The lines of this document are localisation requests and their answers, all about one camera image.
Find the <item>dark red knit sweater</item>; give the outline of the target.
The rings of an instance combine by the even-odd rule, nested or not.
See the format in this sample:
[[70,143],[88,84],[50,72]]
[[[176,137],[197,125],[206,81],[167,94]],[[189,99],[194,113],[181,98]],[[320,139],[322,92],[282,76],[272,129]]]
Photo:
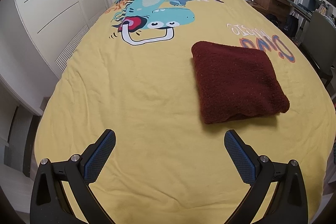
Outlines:
[[191,48],[206,124],[285,113],[290,102],[263,51],[197,42]]

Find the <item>grey desk chair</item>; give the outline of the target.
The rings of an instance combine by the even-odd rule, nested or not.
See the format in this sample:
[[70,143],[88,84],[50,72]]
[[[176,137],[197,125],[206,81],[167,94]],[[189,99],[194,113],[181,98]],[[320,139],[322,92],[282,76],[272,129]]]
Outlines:
[[331,66],[335,60],[335,25],[325,15],[313,12],[299,50],[310,62],[319,78],[325,79],[324,87],[331,83]]

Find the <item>yellow dinosaur bed cover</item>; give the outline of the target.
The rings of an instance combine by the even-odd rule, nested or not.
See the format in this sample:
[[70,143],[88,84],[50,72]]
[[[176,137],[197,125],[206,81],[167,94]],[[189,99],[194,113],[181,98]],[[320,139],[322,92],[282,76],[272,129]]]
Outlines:
[[[289,110],[205,124],[191,52],[199,41],[266,53]],[[313,218],[335,109],[305,56],[245,0],[116,0],[68,60],[35,157],[67,160],[106,129],[116,147],[91,189],[117,223],[225,222],[248,190],[224,148],[230,129],[273,161],[298,161]]]

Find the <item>wooden nightstand cabinet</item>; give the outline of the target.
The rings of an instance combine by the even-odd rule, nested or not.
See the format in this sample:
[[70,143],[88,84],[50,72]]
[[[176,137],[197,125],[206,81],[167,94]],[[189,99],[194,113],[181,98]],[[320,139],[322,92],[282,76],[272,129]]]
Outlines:
[[252,0],[247,2],[264,16],[273,15],[280,23],[284,23],[291,9],[289,1],[293,0]]

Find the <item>white desk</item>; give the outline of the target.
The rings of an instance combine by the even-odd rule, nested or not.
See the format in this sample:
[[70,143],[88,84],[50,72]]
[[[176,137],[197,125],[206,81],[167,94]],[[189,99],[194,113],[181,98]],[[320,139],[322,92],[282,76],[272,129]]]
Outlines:
[[307,9],[305,9],[303,7],[302,4],[295,4],[293,1],[291,0],[287,0],[289,2],[289,4],[291,5],[291,7],[294,9],[294,11],[296,13],[298,13],[299,16],[302,17],[302,22],[299,25],[299,29],[295,35],[295,41],[299,42],[301,35],[303,34],[303,30],[304,30],[304,26],[306,22],[310,22],[311,21],[311,17],[312,17],[312,12],[307,11]]

